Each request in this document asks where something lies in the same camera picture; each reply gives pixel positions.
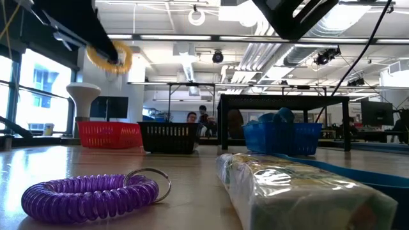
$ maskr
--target computer monitor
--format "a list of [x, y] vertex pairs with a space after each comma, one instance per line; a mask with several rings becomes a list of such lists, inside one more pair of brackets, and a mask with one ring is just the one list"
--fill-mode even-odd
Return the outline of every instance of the computer monitor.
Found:
[[364, 125], [394, 125], [394, 110], [391, 103], [361, 101], [360, 107]]
[[128, 118], [128, 98], [124, 96], [99, 96], [91, 104], [91, 118]]

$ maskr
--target plastic wrap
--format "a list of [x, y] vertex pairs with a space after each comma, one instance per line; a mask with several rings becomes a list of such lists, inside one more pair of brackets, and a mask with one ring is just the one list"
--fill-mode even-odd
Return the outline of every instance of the plastic wrap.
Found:
[[371, 187], [281, 158], [225, 154], [217, 167], [244, 230], [390, 229], [397, 207]]

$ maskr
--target white lamp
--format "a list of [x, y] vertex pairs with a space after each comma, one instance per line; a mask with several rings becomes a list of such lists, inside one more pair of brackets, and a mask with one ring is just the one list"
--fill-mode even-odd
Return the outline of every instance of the white lamp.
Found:
[[67, 85], [66, 90], [75, 103], [76, 115], [73, 137], [78, 138], [77, 121], [89, 121], [91, 103], [100, 95], [101, 89], [93, 84], [74, 82]]

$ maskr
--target metal table frame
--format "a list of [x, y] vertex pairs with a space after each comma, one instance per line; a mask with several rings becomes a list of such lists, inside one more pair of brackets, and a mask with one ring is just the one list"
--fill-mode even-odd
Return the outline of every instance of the metal table frame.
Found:
[[217, 106], [218, 144], [222, 145], [222, 150], [228, 149], [228, 112], [230, 109], [279, 110], [282, 107], [287, 107], [293, 111], [303, 111], [304, 122], [307, 123], [309, 110], [342, 104], [344, 150], [350, 151], [349, 101], [350, 98], [347, 96], [221, 95]]

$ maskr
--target yellow coiled cable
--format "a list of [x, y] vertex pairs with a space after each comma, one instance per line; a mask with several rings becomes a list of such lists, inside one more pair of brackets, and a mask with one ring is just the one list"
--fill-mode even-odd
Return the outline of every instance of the yellow coiled cable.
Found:
[[115, 46], [115, 49], [118, 52], [125, 53], [125, 60], [122, 65], [115, 65], [110, 64], [107, 62], [106, 59], [101, 58], [93, 47], [87, 46], [87, 56], [89, 60], [96, 65], [97, 67], [105, 70], [106, 72], [116, 73], [116, 74], [124, 74], [129, 72], [130, 67], [132, 66], [132, 50], [129, 46], [125, 45], [119, 41], [112, 41]]

